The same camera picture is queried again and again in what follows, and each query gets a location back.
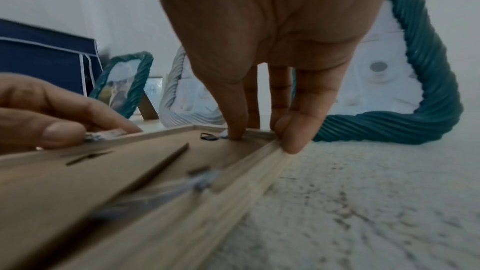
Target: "human hand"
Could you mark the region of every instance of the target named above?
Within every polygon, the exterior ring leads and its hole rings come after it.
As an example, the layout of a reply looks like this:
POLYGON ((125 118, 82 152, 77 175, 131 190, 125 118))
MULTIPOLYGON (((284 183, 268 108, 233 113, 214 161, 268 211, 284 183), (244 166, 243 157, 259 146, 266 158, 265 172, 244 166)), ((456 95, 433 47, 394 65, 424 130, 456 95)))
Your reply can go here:
POLYGON ((257 65, 268 64, 270 127, 300 152, 334 104, 355 49, 385 0, 161 0, 230 139, 260 127, 257 65), (296 95, 292 103, 292 69, 296 95))
POLYGON ((142 130, 98 100, 48 82, 0 74, 0 154, 80 145, 86 132, 142 130))

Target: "gray circle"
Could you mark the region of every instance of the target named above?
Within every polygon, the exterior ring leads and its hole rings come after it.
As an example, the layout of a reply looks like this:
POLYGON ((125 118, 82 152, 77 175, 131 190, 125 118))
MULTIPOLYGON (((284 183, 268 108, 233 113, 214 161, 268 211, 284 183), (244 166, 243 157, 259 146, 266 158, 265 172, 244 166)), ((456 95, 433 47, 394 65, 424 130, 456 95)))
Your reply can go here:
POLYGON ((372 70, 373 72, 376 72, 376 73, 383 72, 388 68, 389 68, 389 65, 386 64, 383 61, 374 62, 370 66, 370 70, 372 70))

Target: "navy blue fabric storage box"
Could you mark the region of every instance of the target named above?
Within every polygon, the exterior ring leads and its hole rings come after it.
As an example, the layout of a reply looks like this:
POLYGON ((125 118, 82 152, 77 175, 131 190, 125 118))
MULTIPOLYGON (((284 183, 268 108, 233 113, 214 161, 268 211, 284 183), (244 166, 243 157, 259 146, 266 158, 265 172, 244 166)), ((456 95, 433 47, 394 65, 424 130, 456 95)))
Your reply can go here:
POLYGON ((35 77, 88 96, 102 74, 94 39, 0 19, 0 72, 35 77))

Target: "teal picture frame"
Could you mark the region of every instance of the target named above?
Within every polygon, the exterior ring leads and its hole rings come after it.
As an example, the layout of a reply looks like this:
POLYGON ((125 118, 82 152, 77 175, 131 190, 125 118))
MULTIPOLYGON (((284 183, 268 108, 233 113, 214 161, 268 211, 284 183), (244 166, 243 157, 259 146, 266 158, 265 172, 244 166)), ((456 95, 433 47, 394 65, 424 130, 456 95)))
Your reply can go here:
MULTIPOLYGON (((314 142, 373 141, 421 145, 438 141, 460 121, 464 111, 447 48, 430 22, 425 0, 389 0, 404 31, 406 56, 423 95, 413 114, 372 111, 328 115, 314 142)), ((293 93, 296 90, 293 71, 293 93)))
POLYGON ((127 119, 132 117, 132 115, 135 113, 135 110, 139 106, 144 94, 145 85, 147 84, 147 80, 150 76, 150 70, 154 62, 154 57, 149 52, 140 52, 112 58, 108 63, 108 66, 103 70, 102 75, 96 81, 95 88, 89 96, 92 99, 101 100, 101 94, 104 92, 104 89, 109 82, 109 76, 112 70, 115 69, 119 63, 128 63, 135 60, 140 60, 140 64, 138 65, 138 70, 134 76, 134 80, 127 92, 126 100, 120 106, 120 108, 115 108, 120 115, 127 119))

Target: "table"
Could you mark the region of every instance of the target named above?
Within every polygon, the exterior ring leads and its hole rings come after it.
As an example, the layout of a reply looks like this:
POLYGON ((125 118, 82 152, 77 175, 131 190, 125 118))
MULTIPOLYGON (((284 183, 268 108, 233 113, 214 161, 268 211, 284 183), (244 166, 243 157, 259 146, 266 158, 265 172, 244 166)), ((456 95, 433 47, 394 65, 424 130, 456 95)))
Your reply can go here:
POLYGON ((421 146, 311 144, 203 269, 480 269, 479 121, 421 146))

